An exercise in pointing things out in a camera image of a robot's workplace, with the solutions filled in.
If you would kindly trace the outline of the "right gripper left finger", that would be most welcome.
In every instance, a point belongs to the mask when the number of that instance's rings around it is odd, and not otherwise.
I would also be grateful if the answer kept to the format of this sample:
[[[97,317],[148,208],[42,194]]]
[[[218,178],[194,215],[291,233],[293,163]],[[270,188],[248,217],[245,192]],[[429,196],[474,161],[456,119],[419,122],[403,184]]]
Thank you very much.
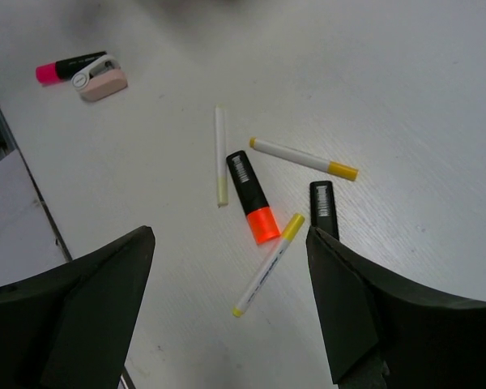
[[[155,249],[141,226],[0,287],[0,388],[116,388]]]

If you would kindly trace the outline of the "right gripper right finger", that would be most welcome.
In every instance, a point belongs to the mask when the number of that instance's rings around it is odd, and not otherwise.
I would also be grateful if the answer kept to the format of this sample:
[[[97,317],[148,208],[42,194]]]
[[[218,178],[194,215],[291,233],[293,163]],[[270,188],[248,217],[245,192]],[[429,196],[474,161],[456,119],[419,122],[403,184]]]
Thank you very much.
[[[416,283],[318,228],[309,273],[340,388],[486,388],[486,301]]]

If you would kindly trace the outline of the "white acrylic marker yellow cap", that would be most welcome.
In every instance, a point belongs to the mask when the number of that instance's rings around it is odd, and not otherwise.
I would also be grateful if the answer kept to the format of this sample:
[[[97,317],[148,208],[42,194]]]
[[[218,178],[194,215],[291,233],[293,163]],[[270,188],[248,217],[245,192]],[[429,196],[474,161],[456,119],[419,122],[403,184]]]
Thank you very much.
[[[299,213],[292,216],[287,226],[281,233],[279,240],[272,247],[270,253],[263,259],[259,268],[246,285],[243,293],[232,309],[232,314],[240,318],[250,307],[258,291],[265,284],[273,269],[282,258],[293,239],[305,222],[305,217]]]

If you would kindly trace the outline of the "white marker dark yellow cap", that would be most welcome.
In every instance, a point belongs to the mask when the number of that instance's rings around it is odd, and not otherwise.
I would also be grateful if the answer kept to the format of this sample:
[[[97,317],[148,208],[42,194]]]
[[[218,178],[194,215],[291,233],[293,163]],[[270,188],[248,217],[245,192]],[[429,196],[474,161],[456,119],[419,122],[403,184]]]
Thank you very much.
[[[249,146],[257,152],[265,153],[307,168],[328,173],[348,181],[354,182],[359,174],[359,170],[351,166],[343,165],[332,160],[326,160],[307,152],[302,152],[256,137],[252,137],[249,140]]]

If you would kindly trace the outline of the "white marker pale yellow cap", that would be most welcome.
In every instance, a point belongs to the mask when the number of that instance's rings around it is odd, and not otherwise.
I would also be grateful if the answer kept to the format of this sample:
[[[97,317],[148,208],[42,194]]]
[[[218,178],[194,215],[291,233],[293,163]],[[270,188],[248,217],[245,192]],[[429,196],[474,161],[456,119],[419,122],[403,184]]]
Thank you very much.
[[[225,115],[221,105],[215,107],[215,162],[216,162],[216,188],[217,206],[228,205],[228,179],[226,167],[226,138]]]

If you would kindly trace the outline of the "green cap black highlighter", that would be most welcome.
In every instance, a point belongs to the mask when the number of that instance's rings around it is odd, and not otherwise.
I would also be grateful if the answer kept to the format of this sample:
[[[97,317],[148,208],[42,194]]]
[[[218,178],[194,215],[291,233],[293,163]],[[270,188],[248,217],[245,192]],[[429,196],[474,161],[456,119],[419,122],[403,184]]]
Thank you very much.
[[[311,182],[309,184],[309,199],[311,225],[339,240],[339,227],[332,182]]]

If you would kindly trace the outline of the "orange cap black highlighter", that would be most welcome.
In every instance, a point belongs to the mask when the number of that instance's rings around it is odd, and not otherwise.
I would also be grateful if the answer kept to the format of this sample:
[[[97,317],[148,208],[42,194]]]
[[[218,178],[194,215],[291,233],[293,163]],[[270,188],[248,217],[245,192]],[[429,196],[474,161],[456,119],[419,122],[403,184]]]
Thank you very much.
[[[234,152],[226,157],[226,162],[256,244],[279,237],[275,216],[246,152]]]

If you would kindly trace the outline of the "pink cap black highlighter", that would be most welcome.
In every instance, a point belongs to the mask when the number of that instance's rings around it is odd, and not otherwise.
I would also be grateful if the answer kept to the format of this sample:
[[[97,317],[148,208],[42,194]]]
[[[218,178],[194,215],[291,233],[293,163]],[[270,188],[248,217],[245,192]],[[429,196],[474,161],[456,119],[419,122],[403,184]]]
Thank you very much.
[[[38,66],[35,71],[36,80],[42,85],[68,81],[78,71],[106,54],[106,51],[100,51]]]

